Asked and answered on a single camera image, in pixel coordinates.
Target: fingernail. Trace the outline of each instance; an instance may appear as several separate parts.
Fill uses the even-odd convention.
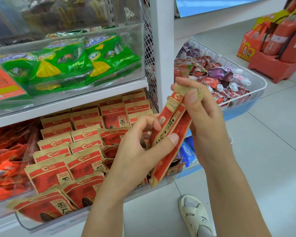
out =
[[[186,101],[189,103],[193,103],[197,100],[197,90],[192,88],[187,92]]]
[[[179,136],[175,133],[169,135],[169,139],[172,141],[173,144],[177,144],[179,142]]]

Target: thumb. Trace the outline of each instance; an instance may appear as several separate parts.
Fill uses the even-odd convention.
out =
[[[150,148],[145,152],[145,158],[149,161],[148,165],[150,169],[154,168],[155,165],[167,154],[169,154],[179,142],[179,136],[175,133],[168,135],[163,138],[158,144]]]
[[[190,89],[185,94],[184,100],[185,100],[185,108],[189,113],[195,127],[197,128],[199,124],[206,123],[206,120],[207,118],[209,118],[209,116],[205,111],[201,103],[201,100],[197,95],[197,89],[195,88]]]

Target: red fire extinguisher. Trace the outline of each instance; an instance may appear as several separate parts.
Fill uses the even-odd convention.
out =
[[[277,55],[284,46],[288,37],[296,30],[296,19],[293,17],[285,18],[275,29],[271,40],[265,47],[265,55]]]
[[[282,48],[278,59],[285,63],[296,63],[296,31],[292,34],[289,42]]]

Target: white sandal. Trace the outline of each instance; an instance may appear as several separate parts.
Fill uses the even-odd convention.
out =
[[[184,200],[191,198],[198,203],[198,207],[185,206]],[[206,226],[213,233],[213,228],[209,222],[207,211],[202,202],[193,195],[185,195],[179,201],[179,209],[190,234],[192,237],[197,237],[197,230],[200,225]]]

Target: orange price tag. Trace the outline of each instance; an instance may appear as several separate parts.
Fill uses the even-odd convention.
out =
[[[0,67],[0,100],[26,94],[26,92]]]

